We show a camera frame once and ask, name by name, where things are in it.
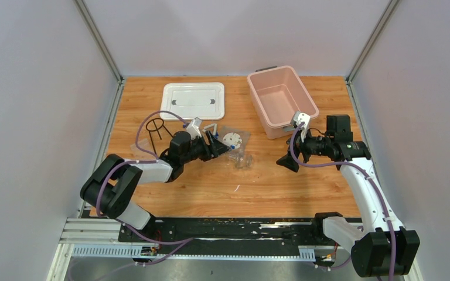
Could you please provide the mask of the glass flask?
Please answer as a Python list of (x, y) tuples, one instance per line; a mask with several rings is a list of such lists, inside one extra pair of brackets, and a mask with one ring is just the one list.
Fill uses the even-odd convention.
[(253, 156), (249, 153), (237, 152), (230, 155), (236, 169), (249, 169), (253, 165)]

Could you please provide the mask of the white clay triangle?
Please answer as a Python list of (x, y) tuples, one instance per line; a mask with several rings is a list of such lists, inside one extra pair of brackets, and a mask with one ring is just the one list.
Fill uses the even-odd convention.
[(219, 134), (217, 133), (217, 127), (218, 127), (218, 125), (216, 123), (212, 123), (210, 125), (205, 126), (202, 129), (202, 132), (203, 133), (209, 132), (211, 134), (211, 136), (213, 136), (215, 139), (217, 139), (219, 137)]

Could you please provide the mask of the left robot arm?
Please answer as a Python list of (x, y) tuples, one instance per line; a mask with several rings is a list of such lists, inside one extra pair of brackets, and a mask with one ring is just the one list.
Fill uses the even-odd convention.
[(102, 215), (130, 225), (140, 241), (148, 242), (156, 234), (155, 217), (132, 201), (137, 185), (173, 182), (183, 173), (185, 164), (196, 159), (206, 162), (230, 149), (210, 132), (192, 137), (180, 131), (157, 160), (125, 160), (116, 154), (108, 155), (83, 184), (80, 198)]

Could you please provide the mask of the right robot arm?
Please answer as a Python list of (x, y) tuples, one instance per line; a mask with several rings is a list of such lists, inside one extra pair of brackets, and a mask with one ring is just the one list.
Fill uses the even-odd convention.
[(311, 156), (328, 157), (330, 162), (322, 166), (334, 166), (341, 172), (363, 223), (359, 229), (337, 212), (317, 213), (312, 220), (312, 239), (322, 245), (331, 240), (347, 250), (360, 277), (391, 280), (409, 274), (420, 238), (396, 217), (376, 177), (367, 145), (353, 139), (350, 116), (328, 115), (326, 131), (319, 136), (311, 134), (310, 121), (308, 114), (294, 113), (288, 151), (277, 164), (297, 172), (301, 166), (311, 167)]

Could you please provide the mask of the white plastic lid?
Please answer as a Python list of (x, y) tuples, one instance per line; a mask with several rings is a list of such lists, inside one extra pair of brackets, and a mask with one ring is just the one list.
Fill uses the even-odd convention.
[(175, 121), (198, 117), (202, 120), (220, 120), (225, 115), (225, 88), (222, 83), (169, 83), (164, 86), (160, 117)]

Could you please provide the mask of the black metal tripod stand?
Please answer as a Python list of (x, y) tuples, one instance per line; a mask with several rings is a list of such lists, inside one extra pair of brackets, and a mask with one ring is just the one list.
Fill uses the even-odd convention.
[(166, 127), (165, 121), (162, 118), (152, 118), (150, 119), (146, 125), (145, 129), (149, 133), (149, 139), (151, 142), (151, 146), (153, 149), (153, 152), (155, 154), (158, 154), (156, 146), (155, 146), (155, 138), (153, 135), (156, 135), (159, 140), (161, 141), (163, 139), (163, 134), (166, 133), (170, 136), (170, 138), (173, 137), (173, 133)]

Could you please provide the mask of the pink plastic bin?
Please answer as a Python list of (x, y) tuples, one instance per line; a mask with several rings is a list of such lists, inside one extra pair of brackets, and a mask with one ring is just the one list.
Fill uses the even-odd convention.
[(319, 109), (291, 66), (262, 68), (247, 76), (253, 106), (268, 139), (290, 133), (296, 112), (319, 116)]

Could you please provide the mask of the clear test tube rack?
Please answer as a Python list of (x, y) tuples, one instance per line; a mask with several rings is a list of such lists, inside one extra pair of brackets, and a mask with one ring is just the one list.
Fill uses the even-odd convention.
[(135, 155), (141, 154), (141, 153), (146, 153), (146, 150), (152, 152), (151, 143), (147, 138), (143, 138), (143, 139), (139, 140), (137, 143), (133, 143), (130, 146), (130, 149), (131, 149), (132, 153)]

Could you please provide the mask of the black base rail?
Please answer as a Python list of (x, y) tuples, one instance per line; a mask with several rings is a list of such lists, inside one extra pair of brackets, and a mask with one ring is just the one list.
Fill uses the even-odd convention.
[(304, 246), (315, 249), (317, 256), (345, 252), (333, 240), (319, 237), (310, 217), (159, 217), (140, 233), (164, 242), (161, 253), (169, 253), (178, 241), (190, 238), (178, 255), (298, 256)]

